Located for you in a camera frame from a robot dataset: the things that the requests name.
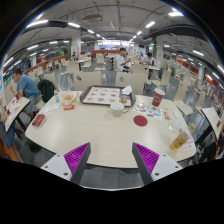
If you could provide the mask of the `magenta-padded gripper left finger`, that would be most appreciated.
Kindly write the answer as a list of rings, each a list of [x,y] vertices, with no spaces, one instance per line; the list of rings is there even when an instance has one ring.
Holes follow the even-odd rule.
[[[91,145],[87,142],[64,155],[55,154],[42,166],[42,169],[79,184],[90,153]]]

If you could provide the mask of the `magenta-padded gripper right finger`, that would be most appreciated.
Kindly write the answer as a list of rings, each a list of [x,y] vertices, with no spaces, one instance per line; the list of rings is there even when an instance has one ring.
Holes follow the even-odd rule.
[[[157,154],[138,143],[132,144],[132,154],[145,185],[182,169],[168,154]]]

